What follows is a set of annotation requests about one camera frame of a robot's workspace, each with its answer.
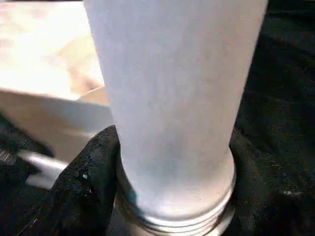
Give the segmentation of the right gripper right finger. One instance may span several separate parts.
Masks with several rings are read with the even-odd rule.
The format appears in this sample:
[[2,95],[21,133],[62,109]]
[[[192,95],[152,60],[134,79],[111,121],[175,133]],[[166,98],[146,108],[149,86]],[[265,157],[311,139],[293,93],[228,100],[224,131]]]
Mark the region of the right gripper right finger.
[[313,236],[315,182],[294,158],[261,151],[233,135],[237,179],[230,236]]

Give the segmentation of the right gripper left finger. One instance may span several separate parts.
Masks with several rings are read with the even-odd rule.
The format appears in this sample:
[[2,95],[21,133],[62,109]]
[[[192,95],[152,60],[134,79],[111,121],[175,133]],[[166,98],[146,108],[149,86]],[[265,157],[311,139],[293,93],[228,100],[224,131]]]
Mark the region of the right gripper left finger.
[[116,194],[119,153],[115,126],[95,135],[59,175],[22,235],[105,235]]

